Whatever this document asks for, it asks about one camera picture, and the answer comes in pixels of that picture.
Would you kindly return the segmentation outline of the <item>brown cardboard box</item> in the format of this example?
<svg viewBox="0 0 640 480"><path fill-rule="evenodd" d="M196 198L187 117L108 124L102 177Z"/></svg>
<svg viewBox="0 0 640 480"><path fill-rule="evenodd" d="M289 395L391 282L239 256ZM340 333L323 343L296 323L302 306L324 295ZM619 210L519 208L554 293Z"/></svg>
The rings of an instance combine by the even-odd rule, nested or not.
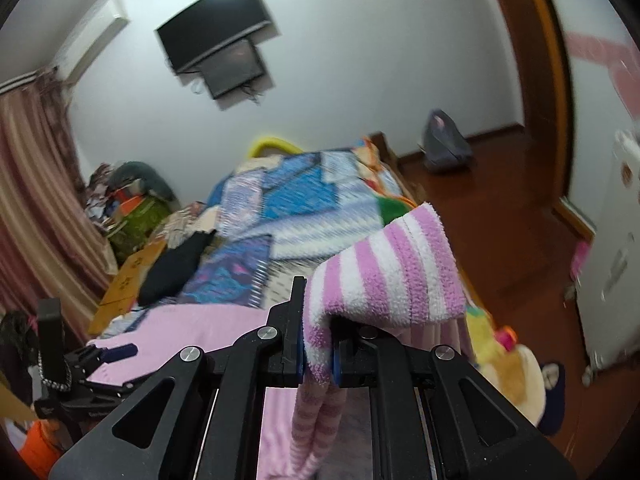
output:
<svg viewBox="0 0 640 480"><path fill-rule="evenodd" d="M89 324L88 335L99 336L114 318L128 313L137 301L139 290L151 266L167 246L157 240L127 258L100 302Z"/></svg>

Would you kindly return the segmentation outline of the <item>small black wall monitor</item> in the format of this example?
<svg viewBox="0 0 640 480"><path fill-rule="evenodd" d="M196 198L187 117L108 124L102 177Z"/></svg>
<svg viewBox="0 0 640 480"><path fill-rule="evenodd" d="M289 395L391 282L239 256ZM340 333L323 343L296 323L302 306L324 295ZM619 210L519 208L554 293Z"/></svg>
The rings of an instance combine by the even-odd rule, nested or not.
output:
<svg viewBox="0 0 640 480"><path fill-rule="evenodd" d="M265 76L266 69L252 40L241 39L209 55L198 66L206 88L214 100L249 87Z"/></svg>

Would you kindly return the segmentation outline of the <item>blue patchwork bedspread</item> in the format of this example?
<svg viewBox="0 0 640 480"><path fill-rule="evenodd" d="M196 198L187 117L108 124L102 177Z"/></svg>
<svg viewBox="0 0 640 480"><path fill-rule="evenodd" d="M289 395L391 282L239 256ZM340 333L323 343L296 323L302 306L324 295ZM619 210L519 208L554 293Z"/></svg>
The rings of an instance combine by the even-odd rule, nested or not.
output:
<svg viewBox="0 0 640 480"><path fill-rule="evenodd" d="M352 148L247 159L207 203L170 214L141 248L166 240L163 255L196 231L216 231L182 291L149 307L136 301L96 337L133 330L142 310L163 304L268 309L288 299L294 276L308 275L415 203L382 133Z"/></svg>

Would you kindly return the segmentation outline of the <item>black wall television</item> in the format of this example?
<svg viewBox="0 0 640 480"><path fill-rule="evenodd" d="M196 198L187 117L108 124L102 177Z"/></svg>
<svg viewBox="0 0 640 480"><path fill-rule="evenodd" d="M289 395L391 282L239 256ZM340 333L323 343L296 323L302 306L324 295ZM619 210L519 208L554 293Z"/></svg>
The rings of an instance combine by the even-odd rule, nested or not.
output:
<svg viewBox="0 0 640 480"><path fill-rule="evenodd" d="M198 0L156 30L167 61L183 74L214 52L272 23L262 0Z"/></svg>

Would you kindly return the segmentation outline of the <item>yellow pillow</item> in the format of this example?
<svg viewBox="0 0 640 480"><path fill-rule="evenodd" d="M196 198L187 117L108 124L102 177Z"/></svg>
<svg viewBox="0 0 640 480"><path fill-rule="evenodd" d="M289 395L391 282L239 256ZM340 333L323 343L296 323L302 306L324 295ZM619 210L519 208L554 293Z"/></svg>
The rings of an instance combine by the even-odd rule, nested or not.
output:
<svg viewBox="0 0 640 480"><path fill-rule="evenodd" d="M297 145L278 138L277 136L261 136L256 139L247 152L248 158L262 157L265 152L278 152L285 155L298 155L303 153L303 149Z"/></svg>

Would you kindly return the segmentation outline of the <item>pink white striped pants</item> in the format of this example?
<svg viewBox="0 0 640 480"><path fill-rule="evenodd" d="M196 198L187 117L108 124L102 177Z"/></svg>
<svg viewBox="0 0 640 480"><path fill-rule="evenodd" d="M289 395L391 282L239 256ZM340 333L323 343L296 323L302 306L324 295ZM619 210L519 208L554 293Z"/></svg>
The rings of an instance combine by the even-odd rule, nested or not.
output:
<svg viewBox="0 0 640 480"><path fill-rule="evenodd" d="M330 452L347 398L331 377L334 318L416 332L461 320L465 303L444 226L429 203L322 262L304 292L308 370L298 390L266 395L258 478L309 479ZM224 348L267 321L266 311L238 304L165 304L141 314L136 330L96 342L102 349L134 344L138 352L100 365L92 382L121 386L155 372L186 346Z"/></svg>

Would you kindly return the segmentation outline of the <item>black folded garment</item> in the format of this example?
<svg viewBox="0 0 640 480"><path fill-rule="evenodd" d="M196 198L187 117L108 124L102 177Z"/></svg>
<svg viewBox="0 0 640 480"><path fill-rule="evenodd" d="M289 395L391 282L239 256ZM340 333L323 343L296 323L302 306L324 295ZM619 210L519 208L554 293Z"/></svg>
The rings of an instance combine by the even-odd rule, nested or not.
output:
<svg viewBox="0 0 640 480"><path fill-rule="evenodd" d="M201 256L213 241L215 233L215 230L196 231L178 247L160 255L140 287L138 305L149 307L157 301L178 295L198 270Z"/></svg>

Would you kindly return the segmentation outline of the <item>green basket of clutter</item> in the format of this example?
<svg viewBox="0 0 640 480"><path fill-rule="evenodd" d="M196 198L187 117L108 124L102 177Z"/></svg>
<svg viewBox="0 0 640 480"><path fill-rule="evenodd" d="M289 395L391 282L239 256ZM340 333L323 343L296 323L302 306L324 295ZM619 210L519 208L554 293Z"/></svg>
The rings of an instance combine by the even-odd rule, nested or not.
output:
<svg viewBox="0 0 640 480"><path fill-rule="evenodd" d="M176 198L165 202L143 192L140 180L111 190L107 180L120 164L104 162L94 170L87 186L85 213L110 243L116 261L123 263L148 242L178 202Z"/></svg>

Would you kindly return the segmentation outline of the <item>grey plush toy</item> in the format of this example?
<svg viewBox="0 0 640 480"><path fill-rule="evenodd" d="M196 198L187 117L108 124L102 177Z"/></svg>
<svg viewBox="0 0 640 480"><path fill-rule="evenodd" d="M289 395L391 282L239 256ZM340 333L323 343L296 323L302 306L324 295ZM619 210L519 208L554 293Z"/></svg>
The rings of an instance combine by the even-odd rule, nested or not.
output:
<svg viewBox="0 0 640 480"><path fill-rule="evenodd" d="M146 162L123 162L115 170L112 171L107 180L107 186L111 190L117 190L124 185L140 180L142 190L145 193L164 200L172 202L176 196L167 182Z"/></svg>

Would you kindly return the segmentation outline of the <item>dark backpack on floor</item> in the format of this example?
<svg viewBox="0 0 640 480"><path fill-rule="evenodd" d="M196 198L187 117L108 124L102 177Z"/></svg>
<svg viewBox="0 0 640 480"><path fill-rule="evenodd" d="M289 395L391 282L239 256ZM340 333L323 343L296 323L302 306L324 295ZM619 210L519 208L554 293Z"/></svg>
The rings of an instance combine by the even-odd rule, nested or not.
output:
<svg viewBox="0 0 640 480"><path fill-rule="evenodd" d="M473 160L471 145L456 123L443 110L432 110L423 131L424 166L431 172L442 172L469 166Z"/></svg>

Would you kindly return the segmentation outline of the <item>striped brown curtain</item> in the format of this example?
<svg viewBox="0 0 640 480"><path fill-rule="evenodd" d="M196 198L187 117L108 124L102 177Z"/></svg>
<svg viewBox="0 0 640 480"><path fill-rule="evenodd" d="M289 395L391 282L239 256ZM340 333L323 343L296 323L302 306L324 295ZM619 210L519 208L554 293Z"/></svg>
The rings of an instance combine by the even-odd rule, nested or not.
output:
<svg viewBox="0 0 640 480"><path fill-rule="evenodd" d="M40 70L1 93L1 307L33 315L58 298L80 341L117 272L85 204L64 84Z"/></svg>

